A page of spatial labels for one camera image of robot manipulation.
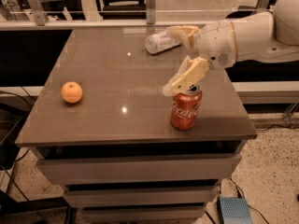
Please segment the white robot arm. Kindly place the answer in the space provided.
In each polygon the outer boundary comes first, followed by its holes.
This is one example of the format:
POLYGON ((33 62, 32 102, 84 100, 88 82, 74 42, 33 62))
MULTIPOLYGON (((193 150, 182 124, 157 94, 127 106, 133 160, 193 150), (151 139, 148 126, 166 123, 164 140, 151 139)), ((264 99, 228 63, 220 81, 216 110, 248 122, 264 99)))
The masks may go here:
POLYGON ((197 52, 185 57, 178 72, 163 87, 165 96, 188 90, 213 69, 237 62, 285 63, 299 60, 299 0, 277 0, 273 9, 202 28, 170 26, 166 34, 197 52))

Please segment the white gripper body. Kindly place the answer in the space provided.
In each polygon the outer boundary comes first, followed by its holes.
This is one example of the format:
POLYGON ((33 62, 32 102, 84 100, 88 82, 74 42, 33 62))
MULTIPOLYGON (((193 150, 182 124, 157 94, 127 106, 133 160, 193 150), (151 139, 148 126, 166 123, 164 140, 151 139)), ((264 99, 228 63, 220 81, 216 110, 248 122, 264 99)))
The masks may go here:
POLYGON ((217 21, 203 27, 196 39, 199 56, 211 68, 232 67, 237 58, 235 28, 231 21, 217 21))

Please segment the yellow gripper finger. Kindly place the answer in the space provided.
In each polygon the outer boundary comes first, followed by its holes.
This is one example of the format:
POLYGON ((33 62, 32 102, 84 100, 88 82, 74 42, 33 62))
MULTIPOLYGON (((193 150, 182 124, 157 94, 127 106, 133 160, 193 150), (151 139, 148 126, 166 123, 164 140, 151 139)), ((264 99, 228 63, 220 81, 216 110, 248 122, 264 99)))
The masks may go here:
POLYGON ((166 29, 170 38, 177 40, 190 51, 197 51, 197 36, 200 32, 199 27, 191 25, 170 26, 166 29))
POLYGON ((209 62, 206 59, 201 57, 191 59, 186 56, 178 72, 164 85, 163 95, 170 97, 186 91, 191 85, 203 79, 208 70, 209 62))

